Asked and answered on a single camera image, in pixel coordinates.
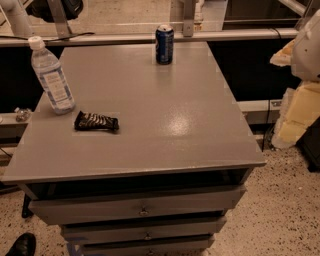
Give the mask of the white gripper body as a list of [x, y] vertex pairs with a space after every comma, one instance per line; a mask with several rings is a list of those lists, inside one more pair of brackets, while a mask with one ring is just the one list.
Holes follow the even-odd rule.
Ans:
[[320, 10], [305, 23], [295, 38], [291, 71], [303, 81], [320, 81]]

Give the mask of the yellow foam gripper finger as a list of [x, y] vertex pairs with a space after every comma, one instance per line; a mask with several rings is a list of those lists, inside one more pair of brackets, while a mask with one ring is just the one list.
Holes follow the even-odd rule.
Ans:
[[271, 143], [279, 149], [294, 146], [320, 117], [320, 83], [303, 81], [283, 95]]
[[270, 63], [279, 67], [290, 66], [295, 40], [291, 40], [282, 49], [272, 55]]

